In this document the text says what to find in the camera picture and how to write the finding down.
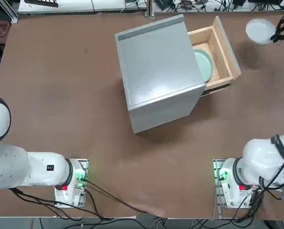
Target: metal frame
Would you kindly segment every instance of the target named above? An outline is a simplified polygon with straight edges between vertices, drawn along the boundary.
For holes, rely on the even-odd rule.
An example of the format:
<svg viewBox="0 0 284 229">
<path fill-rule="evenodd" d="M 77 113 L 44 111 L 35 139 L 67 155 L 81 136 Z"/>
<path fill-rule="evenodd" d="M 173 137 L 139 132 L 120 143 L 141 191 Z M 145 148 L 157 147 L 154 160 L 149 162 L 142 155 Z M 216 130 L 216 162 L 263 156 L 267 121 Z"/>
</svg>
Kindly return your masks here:
<svg viewBox="0 0 284 229">
<path fill-rule="evenodd" d="M 226 219 L 223 217 L 223 207 L 226 207 L 226 201 L 223 194 L 222 185 L 218 179 L 218 172 L 223 167 L 225 159 L 214 159 L 213 168 L 214 168 L 214 177 L 215 177 L 215 187 L 216 187 L 216 197 L 217 198 L 217 208 L 218 208 L 218 217 L 219 219 Z"/>
<path fill-rule="evenodd" d="M 152 0 L 147 0 L 146 12 L 144 15 L 146 18 L 155 18 L 155 14 L 152 11 Z"/>
<path fill-rule="evenodd" d="M 10 6 L 7 0 L 0 0 L 0 6 L 4 9 L 4 11 L 7 13 L 7 15 L 11 18 L 11 23 L 17 23 L 18 22 L 18 15 Z"/>
</svg>

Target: wire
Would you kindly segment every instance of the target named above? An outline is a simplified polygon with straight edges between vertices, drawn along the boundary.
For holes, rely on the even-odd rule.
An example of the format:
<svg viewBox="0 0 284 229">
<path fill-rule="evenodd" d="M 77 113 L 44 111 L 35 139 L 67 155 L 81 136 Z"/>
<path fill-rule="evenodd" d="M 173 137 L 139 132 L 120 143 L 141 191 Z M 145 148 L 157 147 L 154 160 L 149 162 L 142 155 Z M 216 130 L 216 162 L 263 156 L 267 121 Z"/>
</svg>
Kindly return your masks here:
<svg viewBox="0 0 284 229">
<path fill-rule="evenodd" d="M 75 208 L 75 209 L 78 209 L 80 211 L 84 211 L 84 212 L 88 212 L 88 213 L 91 213 L 91 214 L 94 214 L 96 215 L 97 217 L 100 217 L 97 213 L 95 212 L 92 212 L 92 211 L 89 211 L 89 210 L 85 210 L 85 209 L 82 209 L 82 208 L 79 208 L 79 207 L 76 207 L 76 206 L 73 206 L 73 205 L 70 205 L 70 204 L 67 204 L 67 203 L 63 203 L 63 202 L 60 202 L 60 201 L 55 201 L 55 200 L 47 200 L 47 199 L 42 199 L 42 198 L 39 198 L 39 197 L 35 197 L 35 196 L 31 196 L 31 195 L 28 195 L 28 194 L 25 194 L 24 192 L 20 191 L 19 189 L 17 188 L 10 188 L 10 190 L 17 196 L 19 197 L 19 195 L 22 195 L 22 196 L 25 196 L 25 197 L 28 197 L 28 198 L 31 198 L 31 199 L 34 199 L 38 202 L 35 202 L 35 201 L 31 201 L 31 200 L 26 200 L 26 199 L 23 199 L 22 197 L 19 197 L 27 202 L 30 202 L 30 203 L 36 203 L 36 204 L 40 204 L 40 205 L 47 205 L 47 206 L 51 206 L 53 208 L 57 208 L 58 210 L 62 211 L 64 214 L 65 212 L 63 210 L 61 210 L 60 208 L 54 206 L 54 205 L 49 205 L 49 204 L 45 204 L 45 203 L 40 203 L 41 201 L 43 202 L 48 202 L 48 203 L 54 203 L 54 204 L 62 204 L 62 205 L 66 205 L 66 206 L 69 206 L 69 207 L 72 207 L 72 208 Z"/>
<path fill-rule="evenodd" d="M 90 197 L 92 204 L 93 204 L 93 207 L 94 207 L 94 210 L 95 210 L 96 214 L 99 215 L 100 220 L 101 221 L 105 220 L 105 218 L 99 214 L 98 209 L 97 209 L 96 204 L 95 204 L 95 201 L 94 201 L 94 198 L 93 198 L 92 194 L 90 193 L 90 191 L 88 191 L 87 189 L 85 191 L 88 194 L 88 196 Z"/>
<path fill-rule="evenodd" d="M 84 179 L 84 178 L 83 178 L 83 179 L 81 179 L 81 181 L 85 181 L 85 182 L 87 182 L 87 183 L 93 185 L 94 187 L 96 187 L 96 188 L 99 189 L 100 191 L 104 192 L 105 194 L 107 194 L 108 196 L 110 196 L 111 198 L 113 198 L 114 200 L 119 201 L 120 203 L 122 203 L 122 204 L 128 206 L 129 208 L 131 208 L 131 209 L 133 209 L 133 210 L 136 210 L 136 211 L 138 211 L 138 212 L 140 212 L 140 213 L 147 213 L 146 211 L 143 211 L 143 210 L 140 210 L 140 209 L 138 209 L 138 208 L 135 208 L 135 207 L 131 206 L 130 204 L 124 202 L 123 200 L 121 200 L 121 199 L 115 197 L 114 195 L 110 194 L 109 192 L 107 192 L 107 191 L 104 190 L 103 188 L 97 186 L 96 184 L 94 184 L 93 182 L 91 182 L 91 181 L 89 181 L 89 180 L 87 180 L 87 179 Z"/>
<path fill-rule="evenodd" d="M 41 229 L 44 229 L 43 225 L 42 225 L 42 222 L 41 222 L 41 218 L 39 218 L 39 222 L 41 223 Z"/>
<path fill-rule="evenodd" d="M 99 222 L 99 224 L 98 225 L 100 225 L 102 223 L 102 220 Z M 98 225 L 94 225 L 92 228 L 90 228 L 90 229 L 93 229 L 93 228 L 95 228 L 96 226 L 98 226 Z"/>
<path fill-rule="evenodd" d="M 120 13 L 122 13 L 122 12 L 123 12 L 125 9 L 127 9 L 128 7 L 135 5 L 135 4 L 136 4 L 137 2 L 139 2 L 139 1 L 140 1 L 140 0 L 136 0 L 135 2 L 129 4 L 128 6 L 125 5 L 125 7 L 121 10 Z"/>
<path fill-rule="evenodd" d="M 93 5 L 93 0 L 91 0 L 91 3 L 92 3 L 93 12 L 95 12 L 94 5 Z"/>
<path fill-rule="evenodd" d="M 197 9 L 198 12 L 200 12 L 200 10 L 199 10 L 196 6 L 193 6 L 193 5 L 192 5 L 192 7 L 195 8 L 195 9 Z"/>
<path fill-rule="evenodd" d="M 220 11 L 222 6 L 224 6 L 224 9 L 226 9 L 226 6 L 223 4 L 223 1 L 218 1 L 218 0 L 213 0 L 213 1 L 220 3 L 220 7 L 219 7 L 218 11 Z"/>
<path fill-rule="evenodd" d="M 186 5 L 185 5 L 185 2 L 183 3 L 183 5 L 184 5 L 184 8 L 185 8 L 185 11 L 188 12 Z"/>
<path fill-rule="evenodd" d="M 254 216 L 252 216 L 250 223 L 248 223 L 248 224 L 245 225 L 245 226 L 236 225 L 236 224 L 233 223 L 232 221 L 231 221 L 231 223 L 232 223 L 234 226 L 238 227 L 238 228 L 247 228 L 248 226 L 250 226 L 250 225 L 252 224 L 253 220 L 254 220 Z"/>
<path fill-rule="evenodd" d="M 255 7 L 251 10 L 251 11 L 254 11 L 256 9 L 256 7 L 259 5 L 260 1 L 257 0 L 257 4 L 255 5 Z"/>
<path fill-rule="evenodd" d="M 203 0 L 200 0 L 201 3 L 203 4 L 203 8 L 204 8 L 204 11 L 207 12 L 206 8 L 205 8 L 205 4 L 203 3 Z"/>
<path fill-rule="evenodd" d="M 142 223 L 140 223 L 138 220 L 136 220 L 136 219 L 116 219 L 116 220 L 114 220 L 114 221 L 109 221 L 109 222 L 104 222 L 104 223 L 88 223 L 88 224 L 83 224 L 84 226 L 94 226 L 94 227 L 96 227 L 96 226 L 102 226 L 102 225 L 108 225 L 108 224 L 112 224 L 112 223 L 114 223 L 114 222 L 118 222 L 118 221 L 125 221 L 125 220 L 127 220 L 127 221 L 135 221 L 137 224 L 139 224 L 142 228 L 144 228 L 144 229 L 147 229 Z M 81 226 L 81 224 L 74 224 L 74 225 L 70 225 L 70 226 L 67 226 L 67 227 L 65 227 L 65 228 L 63 228 L 63 229 L 68 229 L 68 228 L 73 228 L 73 227 L 80 227 Z"/>
</svg>

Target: black cable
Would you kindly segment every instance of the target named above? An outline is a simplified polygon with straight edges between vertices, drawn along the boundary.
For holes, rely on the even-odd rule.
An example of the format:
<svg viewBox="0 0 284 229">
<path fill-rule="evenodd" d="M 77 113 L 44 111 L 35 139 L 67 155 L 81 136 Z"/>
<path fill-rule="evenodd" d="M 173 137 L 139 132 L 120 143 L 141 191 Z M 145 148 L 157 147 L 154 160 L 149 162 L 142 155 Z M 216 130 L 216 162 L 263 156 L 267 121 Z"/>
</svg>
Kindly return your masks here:
<svg viewBox="0 0 284 229">
<path fill-rule="evenodd" d="M 200 0 L 200 1 L 203 4 L 204 11 L 207 12 L 207 9 L 205 8 L 205 4 L 203 3 L 203 0 Z"/>
<path fill-rule="evenodd" d="M 270 6 L 272 7 L 272 9 L 274 9 L 274 10 L 281 10 L 281 7 L 280 7 L 279 9 L 274 8 L 274 7 L 272 6 L 272 4 L 271 4 L 271 0 L 268 0 L 268 2 L 269 2 L 269 4 L 270 4 Z"/>
<path fill-rule="evenodd" d="M 91 0 L 91 3 L 92 3 L 93 12 L 95 12 L 94 5 L 93 5 L 93 0 Z"/>
<path fill-rule="evenodd" d="M 213 1 L 220 3 L 220 7 L 218 9 L 218 11 L 220 11 L 221 7 L 224 6 L 223 1 L 218 1 L 218 0 L 213 0 Z"/>
<path fill-rule="evenodd" d="M 102 220 L 100 221 L 100 222 L 98 222 L 98 224 L 97 225 L 94 225 L 92 228 L 90 228 L 90 229 L 93 229 L 93 228 L 95 228 L 96 226 L 98 226 L 98 225 L 100 225 L 102 223 Z"/>
<path fill-rule="evenodd" d="M 42 225 L 42 222 L 41 222 L 41 218 L 39 218 L 39 222 L 41 223 L 41 229 L 44 229 L 43 225 Z"/>
<path fill-rule="evenodd" d="M 54 214 L 56 214 L 59 218 L 61 218 L 61 219 L 63 219 L 63 220 L 68 220 L 68 219 L 70 219 L 70 220 L 72 220 L 72 221 L 80 221 L 80 220 L 81 220 L 81 219 L 73 219 L 73 218 L 71 218 L 70 216 L 68 216 L 68 215 L 66 214 L 66 212 L 64 212 L 62 209 L 60 209 L 60 208 L 58 208 L 58 207 L 56 207 L 56 206 L 53 206 L 53 205 L 50 205 L 50 204 L 42 203 L 42 202 L 40 202 L 40 201 L 37 200 L 37 199 L 34 199 L 34 200 L 36 200 L 36 201 L 38 201 L 38 202 L 35 202 L 35 201 L 32 201 L 32 200 L 28 200 L 28 199 L 25 199 L 25 198 L 19 196 L 16 192 L 13 192 L 13 193 L 14 193 L 19 199 L 22 199 L 22 200 L 25 201 L 25 202 L 34 203 L 34 204 L 38 204 L 38 205 L 43 205 L 43 206 L 47 207 L 50 211 L 52 211 Z M 49 208 L 49 206 L 52 207 L 52 208 L 56 208 L 56 209 L 60 210 L 67 218 L 62 217 L 62 216 L 61 216 L 60 214 L 58 214 L 56 211 L 54 211 L 53 209 Z"/>
<path fill-rule="evenodd" d="M 183 5 L 184 5 L 184 8 L 185 8 L 185 11 L 188 12 L 186 5 L 185 5 L 185 2 L 183 3 Z"/>
<path fill-rule="evenodd" d="M 257 0 L 257 4 L 256 4 L 256 6 L 255 6 L 255 7 L 254 7 L 251 11 L 254 11 L 254 10 L 256 9 L 256 7 L 258 7 L 259 3 L 260 3 L 260 1 L 259 1 L 259 0 Z"/>
<path fill-rule="evenodd" d="M 93 198 L 91 192 L 88 191 L 87 189 L 86 189 L 85 191 L 86 191 L 86 193 L 88 194 L 88 196 L 90 197 L 90 199 L 91 199 L 91 201 L 92 201 L 92 204 L 93 204 L 93 208 L 94 208 L 96 214 L 99 215 L 99 219 L 100 219 L 101 221 L 104 221 L 105 218 L 99 214 L 98 209 L 97 209 L 97 207 L 96 207 L 96 204 L 95 204 L 95 201 L 94 201 L 94 198 Z"/>
<path fill-rule="evenodd" d="M 199 10 L 197 7 L 195 7 L 195 6 L 193 6 L 193 5 L 192 5 L 192 7 L 195 8 L 195 9 L 197 9 L 198 12 L 200 12 L 200 10 Z"/>
<path fill-rule="evenodd" d="M 264 224 L 267 226 L 267 228 L 274 229 L 267 220 L 264 220 Z"/>
<path fill-rule="evenodd" d="M 111 223 L 114 223 L 114 222 L 118 222 L 118 221 L 124 221 L 124 220 L 127 220 L 127 221 L 135 221 L 136 223 L 138 223 L 142 228 L 144 229 L 147 229 L 142 223 L 140 223 L 138 220 L 136 219 L 116 219 L 114 221 L 110 221 L 110 222 L 104 222 L 104 223 L 88 223 L 88 224 L 84 224 L 84 226 L 101 226 L 101 225 L 107 225 L 107 224 L 111 224 Z M 68 228 L 72 228 L 72 227 L 80 227 L 81 224 L 74 224 L 74 225 L 71 225 L 71 226 L 67 226 L 63 229 L 68 229 Z"/>
<path fill-rule="evenodd" d="M 238 227 L 238 228 L 247 228 L 248 226 L 250 226 L 250 225 L 252 224 L 253 220 L 254 220 L 254 216 L 252 216 L 251 221 L 250 221 L 247 225 L 245 225 L 245 226 L 236 225 L 236 224 L 233 223 L 232 221 L 231 221 L 231 223 L 232 223 L 234 226 Z"/>
<path fill-rule="evenodd" d="M 13 192 L 13 193 L 17 193 L 19 195 L 22 195 L 22 196 L 25 196 L 25 197 L 28 197 L 28 198 L 32 198 L 32 199 L 35 199 L 35 200 L 39 200 L 39 201 L 43 201 L 43 202 L 48 202 L 48 203 L 53 203 L 53 204 L 62 204 L 62 205 L 66 205 L 66 206 L 69 206 L 71 208 L 75 208 L 77 210 L 80 210 L 80 211 L 84 211 L 84 212 L 88 212 L 88 213 L 91 213 L 91 214 L 94 214 L 96 215 L 97 217 L 100 217 L 97 213 L 95 212 L 92 212 L 92 211 L 89 211 L 89 210 L 85 210 L 85 209 L 82 209 L 82 208 L 79 208 L 79 207 L 76 207 L 76 206 L 73 206 L 73 205 L 70 205 L 70 204 L 67 204 L 67 203 L 63 203 L 63 202 L 59 202 L 59 201 L 55 201 L 55 200 L 47 200 L 47 199 L 42 199 L 42 198 L 39 198 L 39 197 L 35 197 L 35 196 L 31 196 L 31 195 L 28 195 L 28 194 L 25 194 L 24 192 L 20 191 L 19 189 L 17 188 L 10 188 L 10 190 Z"/>
<path fill-rule="evenodd" d="M 138 6 L 138 2 L 136 2 L 136 5 L 137 5 L 137 7 L 138 7 L 138 11 L 140 11 L 140 8 L 139 8 L 139 6 Z"/>
<path fill-rule="evenodd" d="M 175 1 L 176 1 L 176 0 L 174 0 L 174 1 L 172 2 L 172 4 L 170 5 L 169 9 L 167 10 L 167 12 L 171 9 L 171 7 L 172 7 L 173 5 L 175 5 Z"/>
<path fill-rule="evenodd" d="M 203 227 L 202 224 L 199 223 L 199 222 L 198 222 L 198 224 L 200 224 L 200 227 L 198 229 L 201 229 Z"/>
<path fill-rule="evenodd" d="M 119 199 L 119 198 L 115 197 L 114 195 L 110 194 L 109 192 L 107 192 L 107 191 L 106 191 L 106 190 L 104 190 L 103 188 L 101 188 L 101 187 L 97 186 L 97 185 L 96 185 L 96 184 L 94 184 L 93 182 L 88 181 L 87 179 L 81 179 L 81 181 L 85 181 L 85 182 L 87 182 L 87 183 L 89 183 L 89 184 L 91 184 L 91 185 L 95 186 L 97 189 L 99 189 L 100 191 L 104 192 L 105 194 L 107 194 L 108 196 L 110 196 L 111 198 L 113 198 L 114 200 L 119 201 L 120 203 L 122 203 L 122 204 L 124 204 L 124 205 L 128 206 L 129 208 L 131 208 L 131 209 L 133 209 L 133 210 L 136 210 L 136 211 L 138 211 L 138 212 L 140 212 L 140 213 L 147 213 L 146 211 L 143 211 L 143 210 L 137 209 L 137 208 L 135 208 L 135 207 L 131 206 L 130 204 L 128 204 L 128 203 L 126 203 L 126 202 L 124 202 L 123 200 L 121 200 L 121 199 Z"/>
</svg>

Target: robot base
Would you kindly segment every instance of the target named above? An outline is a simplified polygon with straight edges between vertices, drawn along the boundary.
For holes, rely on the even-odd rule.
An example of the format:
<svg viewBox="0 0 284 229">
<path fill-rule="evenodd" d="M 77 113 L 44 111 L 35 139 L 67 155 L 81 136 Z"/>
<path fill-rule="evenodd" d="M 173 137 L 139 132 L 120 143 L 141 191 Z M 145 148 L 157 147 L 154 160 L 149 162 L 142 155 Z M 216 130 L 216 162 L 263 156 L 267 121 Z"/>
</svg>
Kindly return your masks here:
<svg viewBox="0 0 284 229">
<path fill-rule="evenodd" d="M 228 208 L 239 208 L 240 204 L 245 199 L 240 208 L 249 208 L 252 188 L 244 190 L 240 187 L 233 176 L 233 164 L 235 158 L 225 160 L 223 167 L 219 170 L 219 180 L 223 188 L 223 194 Z"/>
<path fill-rule="evenodd" d="M 54 187 L 55 201 L 70 204 L 72 206 L 82 208 L 85 206 L 85 182 L 80 181 L 80 178 L 86 178 L 88 173 L 88 159 L 73 159 L 70 158 L 73 167 L 71 182 L 68 186 L 62 187 L 62 190 L 57 190 Z M 58 208 L 71 208 L 63 204 L 55 204 Z"/>
</svg>

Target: floor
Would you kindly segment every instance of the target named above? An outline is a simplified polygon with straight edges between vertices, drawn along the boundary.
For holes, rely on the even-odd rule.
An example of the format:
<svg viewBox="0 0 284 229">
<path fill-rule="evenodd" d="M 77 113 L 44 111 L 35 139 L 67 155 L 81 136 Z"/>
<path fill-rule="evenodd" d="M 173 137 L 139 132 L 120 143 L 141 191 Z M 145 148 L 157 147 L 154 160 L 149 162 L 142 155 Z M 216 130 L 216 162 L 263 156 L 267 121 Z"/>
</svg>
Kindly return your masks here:
<svg viewBox="0 0 284 229">
<path fill-rule="evenodd" d="M 152 215 L 143 214 L 139 217 L 137 217 L 137 220 L 143 224 L 146 228 L 149 227 L 149 224 L 151 220 L 154 218 Z M 81 229 L 81 223 L 84 224 L 92 224 L 92 223 L 98 223 L 99 220 L 97 218 L 84 218 L 79 222 L 73 222 L 70 220 L 62 220 L 62 219 L 56 219 L 56 218 L 41 218 L 43 229 L 64 229 L 65 227 L 68 227 L 70 225 L 77 224 L 76 227 L 71 227 L 72 229 Z M 199 229 L 200 225 L 197 227 L 194 227 L 197 225 L 197 221 L 193 220 L 193 227 L 192 221 L 190 219 L 169 219 L 166 223 L 166 229 L 190 229 L 190 228 L 196 228 Z M 223 223 L 226 223 L 224 220 L 209 220 L 206 223 L 206 226 L 208 227 L 216 227 Z M 282 229 L 281 224 L 277 224 L 274 221 L 270 221 L 270 224 L 272 225 L 273 229 Z M 84 226 L 84 229 L 91 229 L 92 226 Z M 162 229 L 160 225 L 157 227 L 157 224 L 154 223 L 152 226 L 153 229 Z M 223 229 L 234 229 L 237 228 L 233 226 L 232 224 L 226 225 L 222 227 Z M 255 220 L 248 229 L 267 229 L 268 227 L 264 224 L 263 221 Z M 40 225 L 39 218 L 0 218 L 0 229 L 42 229 Z M 101 226 L 101 229 L 142 229 L 139 224 L 137 224 L 134 221 L 126 221 L 122 220 L 119 222 L 115 222 L 109 225 Z"/>
</svg>

